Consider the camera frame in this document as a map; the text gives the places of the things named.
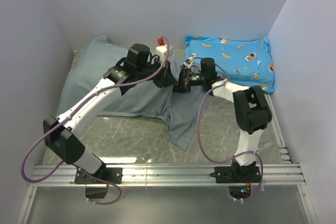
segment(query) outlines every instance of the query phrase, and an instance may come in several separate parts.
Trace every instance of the glass panel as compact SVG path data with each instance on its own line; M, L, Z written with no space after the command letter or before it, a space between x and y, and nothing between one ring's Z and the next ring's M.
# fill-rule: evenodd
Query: glass panel
M122 190L117 203L97 206L85 201L84 188L39 187L28 223L308 223L297 186L266 187L244 204L226 186Z

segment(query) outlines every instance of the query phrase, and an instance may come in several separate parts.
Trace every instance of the gray pillow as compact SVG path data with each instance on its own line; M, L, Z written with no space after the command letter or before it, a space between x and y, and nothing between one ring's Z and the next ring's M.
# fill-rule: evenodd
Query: gray pillow
M59 112L64 113L91 91L103 74L128 50L110 44L106 36L93 40L82 53L77 66L69 72L62 91ZM173 59L171 72L178 79L182 59ZM204 91L192 87L190 93L173 93L173 87L160 89L152 81L143 82L113 101L100 115L148 116L169 124L168 135L183 150L189 146L196 129L196 117Z

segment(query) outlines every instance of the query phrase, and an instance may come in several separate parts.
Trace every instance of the wire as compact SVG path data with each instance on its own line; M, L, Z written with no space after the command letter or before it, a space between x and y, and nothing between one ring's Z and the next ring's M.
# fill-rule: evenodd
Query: wire
M222 68L220 65L218 65L217 63L215 63L216 67L218 67L221 71L223 71L223 73L226 74L226 79L229 80L230 79L230 75L224 70L224 68Z
M92 202L92 203L94 203L96 205L109 205L109 204L113 204L113 203L117 202L120 199L122 191L121 191L121 188L119 186L117 186L115 183L113 183L111 181L107 181L107 180L103 180L103 179L100 179L100 178L96 178L96 177L92 176L91 174L89 174L87 171L85 171L85 172L86 172L86 175L89 178L94 179L94 180L96 180L98 182L101 182L103 184L114 186L119 191L119 195L117 196L117 198L115 198L112 201L109 201L109 202L96 202L93 199L89 199L90 202Z
M27 151L26 155L24 156L24 159L21 163L21 168L20 168L20 173L21 173L21 176L22 178L29 182L29 183L37 183L37 182L41 182L45 179L47 179L48 177L50 177L58 168L59 166L63 163L60 162L58 163L52 170L50 173L48 173L47 175L39 178L39 179L31 179L31 178L28 178L27 175L25 174L25 164L26 164L26 161L28 159L28 156L31 154L31 152L35 149L35 147L40 143L42 142L46 137L48 137L52 132L54 132L55 130L57 130L58 128L60 128L63 124L67 123L70 118L72 118L81 108L83 108L83 106L85 104L87 104L93 97L99 95L100 93L104 92L104 91L107 91L107 90L110 90L110 89L115 89L115 88L120 88L120 87L129 87L129 86L134 86L134 85L137 85L139 83L142 83L142 82L145 82L145 81L149 81L151 80L153 77L155 77L165 66L166 62L167 62L167 58L169 56L169 41L168 39L165 37L165 36L162 36L161 37L164 41L165 41L165 44L167 45L167 52L166 52L166 57L164 58L164 61L163 63L160 65L160 67L158 68L157 71L155 71L153 74L151 74L150 76L142 79L142 80L139 80L139 81L135 81L135 82L130 82L130 83L123 83L123 84L117 84L117 85L112 85L112 86L108 86L108 87L105 87L105 88L102 88L100 90L98 90L96 93L93 93L91 94L90 96L88 96L85 100L83 100L70 114L69 116L64 119L63 121L61 121L59 124L57 124L55 127L53 127L52 129L50 129L48 132L46 132L42 137L40 137L30 148L29 150ZM108 202L107 204L111 204L111 203L114 203L116 202L120 197L121 197L121 189L120 187L118 187L116 184L112 183L112 182L109 182L109 181L106 181L106 180L102 180L102 179L99 179L99 178L96 178L94 176L92 176L91 174L89 174L87 171L85 171L89 177L91 177L92 179L95 179L99 182L102 182L104 184L109 184L109 185L112 185L114 186L115 188L117 188L120 192L119 196L117 197L116 200L114 201L111 201L111 202Z
M198 68L198 66L194 66L194 65L192 65L192 66L190 67L190 72L191 72L191 73L193 73L193 74L198 74L198 73L194 73L193 71L191 71L191 68L196 68L197 71L198 71L198 73L202 73L202 72L200 71L200 69Z
M152 60L155 59L155 58L156 58L155 61L158 61L159 56L158 55L152 55L152 53L151 53L149 62L152 63Z
M251 190L251 177L250 176L246 179L246 188L248 191Z
M219 65L216 64L216 66L218 66L224 73L227 74L227 72L226 72L223 68L221 68ZM260 182L259 182L258 187L257 187L257 189L255 190L255 192L254 192L250 197L248 197L248 198L246 198L246 199L243 200L243 201L247 201L247 200L252 199L252 198L253 198L253 197L260 191L260 189L261 189L261 184L263 183L262 178L263 178L263 176L264 176L264 165L263 165L263 162L262 162L262 160L261 160L259 154L255 153L255 152L253 152L253 151L245 151L245 152L241 152L241 153L239 153L239 154L236 154L236 155L234 155L234 156L232 156L232 157L229 157L229 158L227 158L227 159L225 159L225 160L217 161L217 160L212 159L211 157L209 157L209 156L206 154L206 152L204 151L204 148L203 148L203 146L202 146L202 141L201 141L200 127L199 127L200 125L199 125L199 124L200 124L200 121L201 121L202 107L203 107L203 105L204 105L205 99L206 99L207 96L208 96L211 92L213 92L215 89L224 87L225 84L227 83L227 81L228 81L228 79L224 80L223 84L221 84L221 85L219 85L219 86L216 86L216 87L213 87L213 88L209 89L209 90L205 93L205 95L204 95L204 97L203 97L203 99L202 99L202 101L201 101L201 105L199 106L200 109L198 110L198 114L197 114L197 128L196 128L197 141L198 141L198 145L200 146L201 152L202 152L202 154L205 156L205 158L206 158L207 160L209 160L210 162L215 163L215 164L223 164L223 163L227 163L227 162L232 161L232 160L234 160L235 158L237 158L237 157L239 157L239 156L242 156L242 155L245 155L245 154L254 154L254 155L256 155L256 157L257 157L257 158L259 159L259 161L260 161L260 170L261 170L261 171L260 171Z

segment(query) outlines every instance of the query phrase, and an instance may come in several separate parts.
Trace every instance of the pillowcase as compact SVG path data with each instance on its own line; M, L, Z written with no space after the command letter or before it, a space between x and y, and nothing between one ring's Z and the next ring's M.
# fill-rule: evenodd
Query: pillowcase
M190 56L214 58L230 76L230 82L259 85L265 92L275 89L271 46L266 37L254 41L228 40L215 37L185 37L186 58ZM220 69L217 73L226 76Z
M106 36L93 40L69 72L64 85L59 113L64 113L86 96L113 67L126 57L128 50L110 44ZM172 75L178 79L183 59L170 59ZM170 139L183 150L187 150L196 129L198 109L204 95L202 87L192 87L190 93L173 93L173 86L158 88L146 81L128 90L114 100L100 115L147 116L159 118L168 126Z

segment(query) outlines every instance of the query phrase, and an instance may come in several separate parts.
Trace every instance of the metal rail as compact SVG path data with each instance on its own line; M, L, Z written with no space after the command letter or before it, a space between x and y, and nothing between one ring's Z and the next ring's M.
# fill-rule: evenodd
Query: metal rail
M108 167L121 167L122 183L120 186L222 186L216 184L215 178L210 177L214 172L214 164L113 164ZM37 179L48 174L53 166L35 166L32 179ZM74 184L76 168L70 165L60 166L53 175L40 183L30 186L85 186ZM265 164L265 185L304 185L306 184L299 164Z

